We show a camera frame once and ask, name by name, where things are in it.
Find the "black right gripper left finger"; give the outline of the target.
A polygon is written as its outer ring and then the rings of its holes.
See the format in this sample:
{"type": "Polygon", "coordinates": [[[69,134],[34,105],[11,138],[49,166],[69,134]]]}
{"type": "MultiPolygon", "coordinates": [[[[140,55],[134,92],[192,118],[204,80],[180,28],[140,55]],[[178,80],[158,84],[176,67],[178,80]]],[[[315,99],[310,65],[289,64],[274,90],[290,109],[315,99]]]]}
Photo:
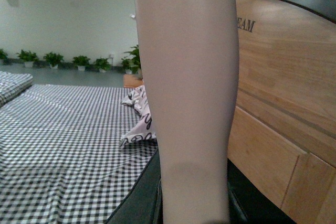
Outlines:
{"type": "Polygon", "coordinates": [[[162,223],[160,155],[155,153],[133,188],[105,223],[162,223]]]}

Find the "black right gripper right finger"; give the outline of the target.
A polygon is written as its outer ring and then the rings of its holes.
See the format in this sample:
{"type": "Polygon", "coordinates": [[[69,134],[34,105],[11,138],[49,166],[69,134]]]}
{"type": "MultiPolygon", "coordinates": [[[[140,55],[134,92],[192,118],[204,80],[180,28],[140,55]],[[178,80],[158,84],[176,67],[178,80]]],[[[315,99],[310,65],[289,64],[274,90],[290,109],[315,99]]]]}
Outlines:
{"type": "Polygon", "coordinates": [[[295,223],[264,196],[230,161],[227,161],[231,223],[295,223]]]}

